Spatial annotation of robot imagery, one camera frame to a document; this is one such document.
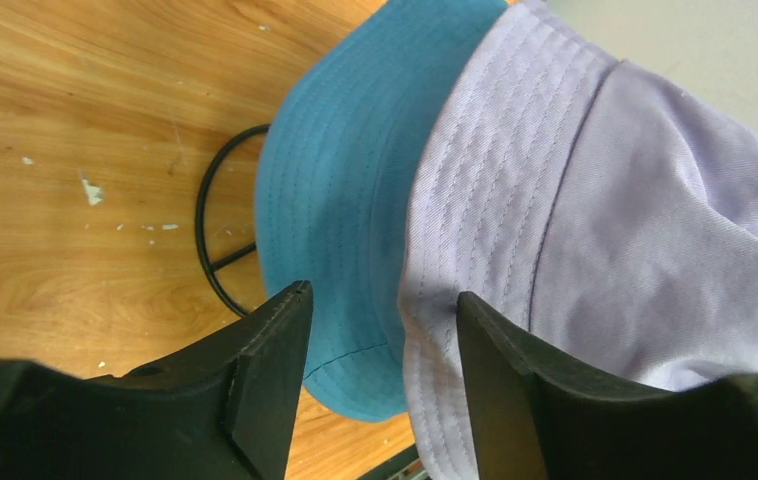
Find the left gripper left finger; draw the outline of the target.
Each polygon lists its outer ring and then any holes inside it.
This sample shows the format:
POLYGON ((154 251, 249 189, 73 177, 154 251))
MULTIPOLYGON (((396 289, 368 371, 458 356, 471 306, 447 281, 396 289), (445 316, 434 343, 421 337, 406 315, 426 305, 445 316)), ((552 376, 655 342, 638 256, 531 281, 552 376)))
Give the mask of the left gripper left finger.
POLYGON ((124 376, 0 360, 0 479, 281 479, 312 321, 309 283, 124 376))

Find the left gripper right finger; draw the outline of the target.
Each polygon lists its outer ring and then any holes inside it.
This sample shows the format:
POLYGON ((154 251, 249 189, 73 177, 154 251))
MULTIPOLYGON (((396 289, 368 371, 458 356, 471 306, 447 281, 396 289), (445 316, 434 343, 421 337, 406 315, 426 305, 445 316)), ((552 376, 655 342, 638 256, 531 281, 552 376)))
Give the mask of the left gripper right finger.
POLYGON ((457 331, 483 479, 758 479, 758 374, 684 392, 619 378, 471 292, 457 331))

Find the purple bucket hat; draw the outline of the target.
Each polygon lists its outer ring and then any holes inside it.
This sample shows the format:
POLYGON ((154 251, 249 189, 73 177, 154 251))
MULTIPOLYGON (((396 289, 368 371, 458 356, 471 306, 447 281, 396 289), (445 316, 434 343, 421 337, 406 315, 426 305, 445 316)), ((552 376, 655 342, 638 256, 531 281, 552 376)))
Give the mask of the purple bucket hat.
POLYGON ((653 387, 758 372, 758 133, 608 55, 540 1, 509 7, 470 57, 407 220, 404 383, 435 479, 478 475, 462 291, 653 387))

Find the blue bucket hat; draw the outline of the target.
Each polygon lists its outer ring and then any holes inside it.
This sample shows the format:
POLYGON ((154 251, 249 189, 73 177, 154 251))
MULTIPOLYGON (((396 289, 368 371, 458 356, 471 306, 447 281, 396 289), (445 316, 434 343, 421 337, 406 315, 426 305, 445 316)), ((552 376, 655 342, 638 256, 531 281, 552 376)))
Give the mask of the blue bucket hat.
POLYGON ((406 410, 397 288, 429 134, 503 1, 389 1, 294 86, 265 138, 254 224, 266 290, 314 305, 303 384, 343 417, 406 410))

